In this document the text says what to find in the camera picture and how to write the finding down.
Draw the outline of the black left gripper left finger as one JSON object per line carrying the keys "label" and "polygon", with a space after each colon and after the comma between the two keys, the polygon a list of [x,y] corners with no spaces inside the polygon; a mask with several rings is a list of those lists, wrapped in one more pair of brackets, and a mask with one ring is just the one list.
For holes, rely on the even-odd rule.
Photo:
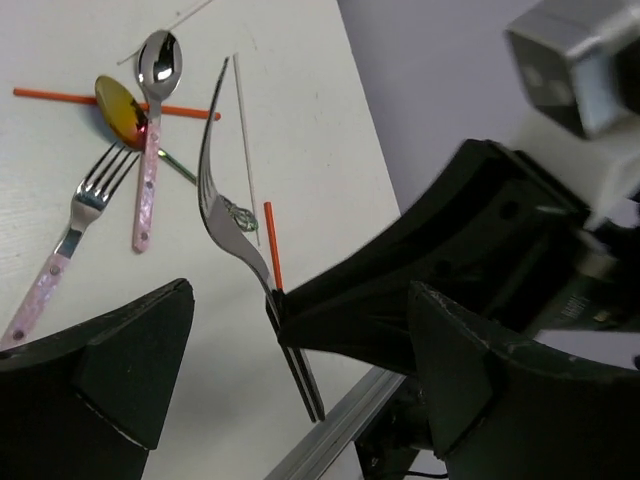
{"label": "black left gripper left finger", "polygon": [[1,476],[138,480],[158,447],[192,328],[176,279],[1,353]]}

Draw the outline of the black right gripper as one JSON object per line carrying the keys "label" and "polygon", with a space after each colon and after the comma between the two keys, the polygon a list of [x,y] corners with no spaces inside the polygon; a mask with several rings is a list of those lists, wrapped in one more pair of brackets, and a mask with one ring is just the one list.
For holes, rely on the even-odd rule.
{"label": "black right gripper", "polygon": [[484,316],[530,338],[543,330],[639,332],[639,196],[620,200],[576,235],[574,257]]}

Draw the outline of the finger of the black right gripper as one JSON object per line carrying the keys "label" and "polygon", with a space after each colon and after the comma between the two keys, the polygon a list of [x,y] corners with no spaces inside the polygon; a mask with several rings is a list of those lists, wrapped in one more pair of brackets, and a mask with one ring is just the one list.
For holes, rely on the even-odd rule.
{"label": "finger of the black right gripper", "polygon": [[286,293],[289,321],[379,322],[408,331],[422,282],[483,317],[572,258],[588,206],[520,150],[468,139],[422,196],[349,258]]}
{"label": "finger of the black right gripper", "polygon": [[289,321],[278,340],[282,346],[335,353],[402,375],[415,374],[408,331],[385,323]]}

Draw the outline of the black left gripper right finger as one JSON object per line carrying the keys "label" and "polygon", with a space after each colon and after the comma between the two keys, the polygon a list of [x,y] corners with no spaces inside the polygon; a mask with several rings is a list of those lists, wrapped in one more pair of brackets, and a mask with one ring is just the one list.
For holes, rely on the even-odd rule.
{"label": "black left gripper right finger", "polygon": [[550,348],[431,287],[408,323],[433,449],[453,479],[635,479],[639,376]]}

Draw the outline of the silver fork black handle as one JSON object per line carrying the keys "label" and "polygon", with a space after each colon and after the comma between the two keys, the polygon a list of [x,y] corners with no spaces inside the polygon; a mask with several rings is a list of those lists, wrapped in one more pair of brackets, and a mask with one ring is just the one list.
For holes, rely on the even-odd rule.
{"label": "silver fork black handle", "polygon": [[[229,64],[225,57],[212,96],[208,118],[200,147],[197,175],[197,196],[200,216],[212,241],[227,254],[242,261],[256,276],[265,293],[265,309],[276,334],[281,330],[282,309],[278,303],[274,278],[261,253],[244,236],[232,219],[229,209],[219,194],[212,175],[211,143],[215,124],[215,108]],[[325,419],[325,408],[306,354],[298,348],[281,348],[287,361],[307,413],[312,422]]]}

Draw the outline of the fork with pink handle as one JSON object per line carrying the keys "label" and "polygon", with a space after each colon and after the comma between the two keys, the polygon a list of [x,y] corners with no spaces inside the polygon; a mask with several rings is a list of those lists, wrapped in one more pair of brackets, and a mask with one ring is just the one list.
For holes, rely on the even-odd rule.
{"label": "fork with pink handle", "polygon": [[73,193],[66,230],[2,335],[3,350],[27,340],[60,284],[87,228],[101,216],[138,158],[139,155],[125,145],[114,143],[84,176]]}

